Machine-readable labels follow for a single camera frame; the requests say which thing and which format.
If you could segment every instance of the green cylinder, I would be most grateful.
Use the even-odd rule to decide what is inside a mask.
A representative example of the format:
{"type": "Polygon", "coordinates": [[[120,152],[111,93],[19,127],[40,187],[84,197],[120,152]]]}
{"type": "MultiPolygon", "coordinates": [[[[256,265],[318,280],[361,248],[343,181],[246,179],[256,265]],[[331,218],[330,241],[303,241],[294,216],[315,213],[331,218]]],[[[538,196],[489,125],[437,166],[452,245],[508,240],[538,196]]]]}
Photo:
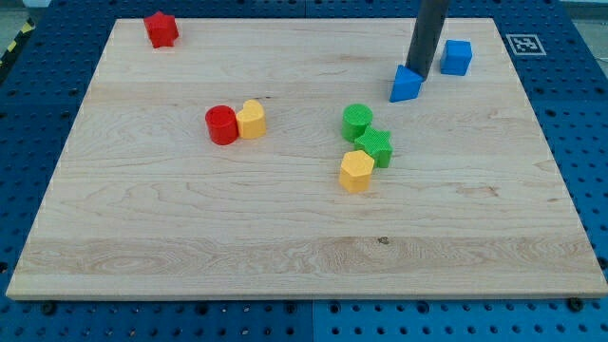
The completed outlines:
{"type": "Polygon", "coordinates": [[[351,104],[344,109],[342,116],[342,137],[353,143],[371,124],[373,114],[364,104],[351,104]]]}

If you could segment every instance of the wooden board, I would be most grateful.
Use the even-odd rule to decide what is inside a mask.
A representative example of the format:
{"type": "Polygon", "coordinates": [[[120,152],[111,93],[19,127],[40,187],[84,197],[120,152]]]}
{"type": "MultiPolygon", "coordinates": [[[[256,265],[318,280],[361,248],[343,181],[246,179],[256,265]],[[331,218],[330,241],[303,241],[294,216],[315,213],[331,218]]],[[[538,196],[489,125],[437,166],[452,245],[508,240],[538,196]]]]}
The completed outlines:
{"type": "Polygon", "coordinates": [[[494,23],[465,77],[434,65],[390,104],[413,20],[180,20],[151,48],[119,20],[11,280],[14,299],[519,298],[607,288],[494,23]],[[266,106],[210,142],[207,108],[266,106]],[[346,105],[394,155],[349,195],[346,105]]]}

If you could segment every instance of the yellow hexagon block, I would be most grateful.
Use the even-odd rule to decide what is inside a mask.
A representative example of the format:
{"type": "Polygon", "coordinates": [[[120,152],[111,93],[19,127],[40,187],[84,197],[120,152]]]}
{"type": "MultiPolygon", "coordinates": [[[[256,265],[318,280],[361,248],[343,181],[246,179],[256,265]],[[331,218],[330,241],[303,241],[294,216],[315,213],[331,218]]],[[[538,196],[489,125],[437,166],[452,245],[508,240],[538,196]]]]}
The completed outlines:
{"type": "Polygon", "coordinates": [[[238,135],[242,139],[255,139],[266,134],[264,107],[256,100],[247,100],[237,113],[238,135]]]}
{"type": "Polygon", "coordinates": [[[347,152],[340,165],[340,185],[348,192],[357,193],[370,187],[374,160],[364,151],[347,152]]]}

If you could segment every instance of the black pole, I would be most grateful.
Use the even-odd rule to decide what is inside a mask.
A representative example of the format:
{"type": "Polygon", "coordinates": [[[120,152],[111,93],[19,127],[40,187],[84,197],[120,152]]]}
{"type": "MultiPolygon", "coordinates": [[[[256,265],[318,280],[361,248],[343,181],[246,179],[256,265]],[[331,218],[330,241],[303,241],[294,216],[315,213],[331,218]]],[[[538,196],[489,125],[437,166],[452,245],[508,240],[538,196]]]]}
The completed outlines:
{"type": "Polygon", "coordinates": [[[447,16],[449,0],[422,0],[409,45],[406,67],[427,79],[447,16]]]}

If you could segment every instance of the blue pegboard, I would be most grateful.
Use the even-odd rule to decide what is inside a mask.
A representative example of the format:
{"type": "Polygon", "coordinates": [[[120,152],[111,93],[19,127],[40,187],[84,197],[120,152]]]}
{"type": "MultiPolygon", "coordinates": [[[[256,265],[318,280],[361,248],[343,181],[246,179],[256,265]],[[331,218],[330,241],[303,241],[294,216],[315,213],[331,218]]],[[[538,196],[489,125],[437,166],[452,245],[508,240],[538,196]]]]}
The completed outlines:
{"type": "MultiPolygon", "coordinates": [[[[55,0],[0,87],[0,291],[5,292],[116,18],[414,17],[411,0],[55,0]]],[[[452,0],[492,17],[600,263],[608,263],[608,81],[556,0],[452,0]],[[543,55],[507,34],[535,35],[543,55]]],[[[15,303],[0,341],[608,340],[608,300],[15,303]]]]}

